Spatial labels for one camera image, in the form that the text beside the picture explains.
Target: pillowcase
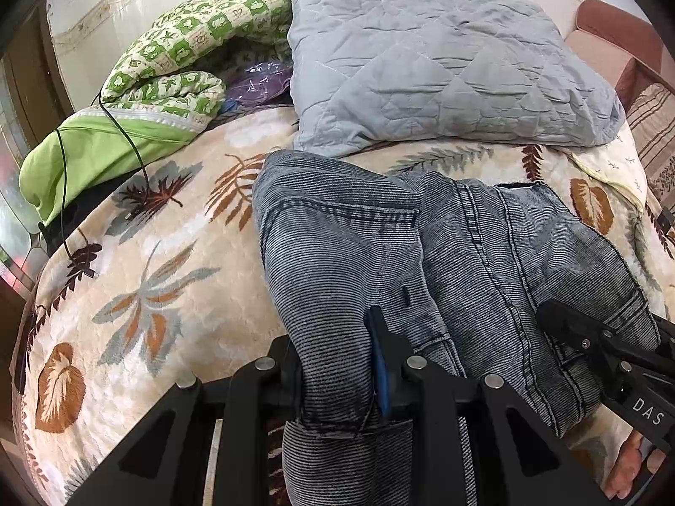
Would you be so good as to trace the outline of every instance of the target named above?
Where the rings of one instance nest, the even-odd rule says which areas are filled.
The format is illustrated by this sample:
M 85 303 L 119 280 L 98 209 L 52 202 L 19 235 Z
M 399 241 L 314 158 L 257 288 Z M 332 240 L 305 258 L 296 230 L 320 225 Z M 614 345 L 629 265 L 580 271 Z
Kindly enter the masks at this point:
M 662 207 L 675 210 L 675 95 L 660 83 L 645 89 L 626 118 L 647 183 Z
M 592 146 L 624 110 L 525 0 L 291 0 L 295 148 L 457 136 Z

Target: green bedding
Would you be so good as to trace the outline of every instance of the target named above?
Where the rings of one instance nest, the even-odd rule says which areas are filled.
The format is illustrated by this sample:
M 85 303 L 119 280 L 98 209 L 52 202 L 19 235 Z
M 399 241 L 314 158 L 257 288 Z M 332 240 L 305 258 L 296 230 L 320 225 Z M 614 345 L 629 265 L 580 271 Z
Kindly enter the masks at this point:
M 101 90 L 103 104 L 143 162 L 190 143 L 225 98 L 221 79 L 191 65 L 233 38 L 286 59 L 291 17 L 290 0 L 190 0 L 154 21 L 119 58 Z M 70 116 L 59 130 L 68 169 L 66 205 L 86 188 L 140 168 L 133 148 L 97 104 Z M 63 158 L 55 132 L 24 161 L 19 187 L 45 224 L 61 212 Z

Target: bed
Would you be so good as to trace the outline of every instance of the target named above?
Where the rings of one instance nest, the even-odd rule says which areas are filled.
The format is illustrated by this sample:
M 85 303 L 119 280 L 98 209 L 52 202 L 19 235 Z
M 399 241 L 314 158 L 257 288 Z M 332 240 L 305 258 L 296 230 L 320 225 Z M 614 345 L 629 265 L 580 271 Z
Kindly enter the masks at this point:
M 201 133 L 147 165 L 148 185 L 136 173 L 94 209 L 67 240 L 72 258 L 63 247 L 51 257 L 12 364 L 16 436 L 48 504 L 64 504 L 178 379 L 227 377 L 284 333 L 267 292 L 251 192 L 266 156 L 297 148 L 301 127 L 294 107 L 278 106 Z M 383 175 L 546 182 L 613 243 L 652 312 L 675 310 L 675 261 L 625 121 L 609 142 L 583 148 L 446 135 L 385 136 L 358 148 L 335 156 Z M 629 432 L 601 407 L 567 439 L 588 453 L 600 482 Z M 281 433 L 269 429 L 277 504 L 288 503 Z

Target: denim garment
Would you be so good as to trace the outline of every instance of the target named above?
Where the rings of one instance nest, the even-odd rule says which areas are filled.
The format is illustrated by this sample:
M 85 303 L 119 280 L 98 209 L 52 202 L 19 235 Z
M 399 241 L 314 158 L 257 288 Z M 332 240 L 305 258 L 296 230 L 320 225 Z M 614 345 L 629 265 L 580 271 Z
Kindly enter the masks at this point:
M 296 506 L 407 504 L 412 433 L 384 426 L 374 406 L 370 306 L 448 372 L 502 375 L 559 436 L 597 407 L 600 386 L 580 354 L 541 332 L 543 301 L 630 344 L 658 344 L 618 252 L 544 184 L 383 177 L 281 150 L 265 161 L 253 207 L 270 294 L 304 372 L 302 415 L 283 442 Z

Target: silver bolt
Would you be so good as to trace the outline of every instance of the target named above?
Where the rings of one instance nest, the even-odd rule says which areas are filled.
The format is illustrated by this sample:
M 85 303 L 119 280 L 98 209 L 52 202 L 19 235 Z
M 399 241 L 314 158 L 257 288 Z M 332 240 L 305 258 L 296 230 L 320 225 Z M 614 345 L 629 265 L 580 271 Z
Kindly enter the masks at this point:
M 406 363 L 411 369 L 424 369 L 427 366 L 427 361 L 421 355 L 411 355 Z
M 180 377 L 176 379 L 175 383 L 178 388 L 186 390 L 187 388 L 192 388 L 195 382 L 197 382 L 197 377 L 195 377 L 194 373 L 187 372 L 180 375 Z
M 485 384 L 490 388 L 499 390 L 504 386 L 504 378 L 500 377 L 498 374 L 490 373 L 485 375 Z
M 264 358 L 258 358 L 255 360 L 255 368 L 258 371 L 269 371 L 270 369 L 274 368 L 274 365 L 276 365 L 276 361 L 274 361 L 274 358 L 268 358 L 265 356 Z

